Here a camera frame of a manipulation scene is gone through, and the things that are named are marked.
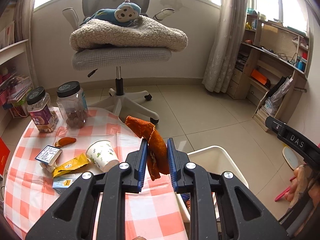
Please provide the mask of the left hand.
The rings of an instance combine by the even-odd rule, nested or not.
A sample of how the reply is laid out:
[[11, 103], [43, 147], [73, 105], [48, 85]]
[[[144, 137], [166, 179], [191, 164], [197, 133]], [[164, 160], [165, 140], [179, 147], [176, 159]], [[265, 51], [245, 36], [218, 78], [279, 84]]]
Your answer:
[[133, 240], [146, 240], [146, 239], [142, 236], [138, 236], [138, 237], [134, 238]]

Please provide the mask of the right hand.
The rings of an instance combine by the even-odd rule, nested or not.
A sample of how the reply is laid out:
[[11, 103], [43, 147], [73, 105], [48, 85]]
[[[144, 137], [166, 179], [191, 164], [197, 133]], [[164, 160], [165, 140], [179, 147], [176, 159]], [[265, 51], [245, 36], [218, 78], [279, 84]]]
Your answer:
[[285, 199], [290, 202], [289, 208], [298, 202], [302, 197], [304, 191], [313, 183], [312, 188], [308, 191], [310, 198], [312, 199], [314, 207], [319, 204], [319, 182], [315, 181], [312, 177], [312, 169], [307, 165], [300, 165], [293, 172], [295, 179], [291, 182], [289, 192], [285, 193]]

